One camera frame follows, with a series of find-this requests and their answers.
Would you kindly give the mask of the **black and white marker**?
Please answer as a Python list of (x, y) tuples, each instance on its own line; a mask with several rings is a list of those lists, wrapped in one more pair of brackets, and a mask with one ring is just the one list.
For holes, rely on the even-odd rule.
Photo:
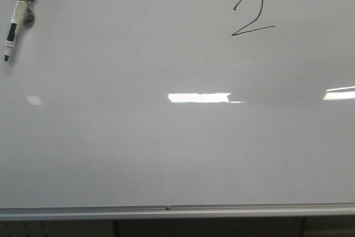
[(16, 5), (11, 18), (11, 25), (4, 41), (4, 61), (8, 62), (15, 50), (21, 29), (35, 21), (31, 8), (34, 0), (16, 0)]

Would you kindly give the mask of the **large white whiteboard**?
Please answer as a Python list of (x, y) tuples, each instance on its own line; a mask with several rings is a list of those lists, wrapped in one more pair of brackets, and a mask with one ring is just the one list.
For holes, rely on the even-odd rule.
[(1, 220), (354, 214), (354, 0), (33, 10), (1, 61)]

